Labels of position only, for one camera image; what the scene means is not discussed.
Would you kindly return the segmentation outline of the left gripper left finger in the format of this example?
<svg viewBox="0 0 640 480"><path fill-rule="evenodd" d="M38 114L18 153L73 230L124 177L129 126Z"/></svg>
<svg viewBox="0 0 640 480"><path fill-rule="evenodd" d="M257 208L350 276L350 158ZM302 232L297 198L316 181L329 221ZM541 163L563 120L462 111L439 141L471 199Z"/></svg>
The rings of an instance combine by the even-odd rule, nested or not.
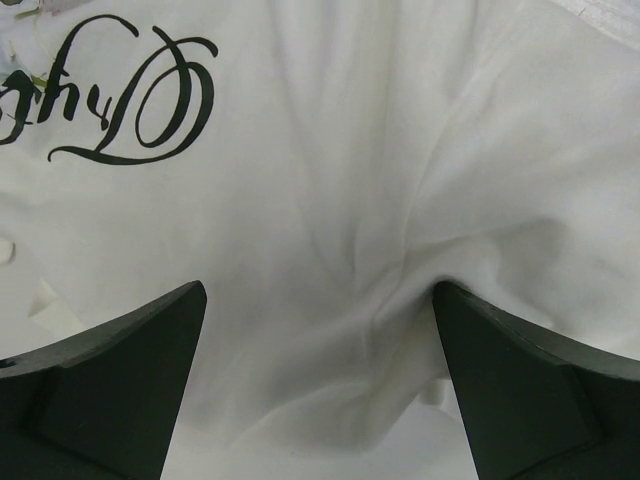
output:
<svg viewBox="0 0 640 480"><path fill-rule="evenodd" d="M2 478L160 478L206 302L190 282L2 360Z"/></svg>

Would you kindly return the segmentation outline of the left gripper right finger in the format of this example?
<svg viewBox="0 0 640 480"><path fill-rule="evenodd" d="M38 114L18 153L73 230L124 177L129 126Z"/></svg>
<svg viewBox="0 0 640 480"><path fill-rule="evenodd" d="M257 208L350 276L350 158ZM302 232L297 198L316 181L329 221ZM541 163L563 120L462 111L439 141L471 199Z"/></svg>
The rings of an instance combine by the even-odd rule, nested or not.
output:
<svg viewBox="0 0 640 480"><path fill-rule="evenodd" d="M453 283L438 283L432 301L479 478L638 478L638 361Z"/></svg>

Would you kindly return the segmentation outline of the white floral t shirt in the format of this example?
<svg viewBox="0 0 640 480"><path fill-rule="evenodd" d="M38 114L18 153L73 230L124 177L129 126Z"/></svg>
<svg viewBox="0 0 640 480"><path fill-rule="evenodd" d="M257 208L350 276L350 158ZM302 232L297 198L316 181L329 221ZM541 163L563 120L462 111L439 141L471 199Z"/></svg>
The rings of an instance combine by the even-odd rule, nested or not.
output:
<svg viewBox="0 0 640 480"><path fill-rule="evenodd" d="M437 281L639 355L639 5L5 7L1 252L56 337L202 282L167 479L468 479Z"/></svg>

